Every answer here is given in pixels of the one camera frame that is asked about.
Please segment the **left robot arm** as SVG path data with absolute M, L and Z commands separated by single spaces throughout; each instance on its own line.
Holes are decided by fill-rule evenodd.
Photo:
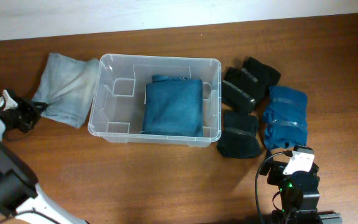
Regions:
M 33 130 L 47 107 L 12 90 L 0 93 L 0 214 L 27 223 L 83 223 L 50 199 L 33 170 L 2 143 L 8 131 Z

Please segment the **dark blue jeans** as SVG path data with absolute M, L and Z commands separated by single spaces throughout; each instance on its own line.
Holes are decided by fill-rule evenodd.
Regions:
M 145 87 L 142 134 L 203 136 L 203 82 L 153 75 Z

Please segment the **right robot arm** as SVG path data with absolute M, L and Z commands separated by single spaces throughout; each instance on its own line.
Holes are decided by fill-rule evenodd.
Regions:
M 270 215 L 262 217 L 264 223 L 271 224 L 341 224 L 340 213 L 319 212 L 317 205 L 319 167 L 313 164 L 309 172 L 296 171 L 291 175 L 283 173 L 287 164 L 269 159 L 258 169 L 258 175 L 267 176 L 267 183 L 278 187 L 274 197 L 280 197 L 281 208 L 275 207 Z

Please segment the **light blue jeans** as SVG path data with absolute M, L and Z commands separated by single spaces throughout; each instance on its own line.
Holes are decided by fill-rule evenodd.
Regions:
M 76 60 L 50 53 L 32 100 L 48 104 L 44 118 L 80 128 L 91 107 L 99 60 Z

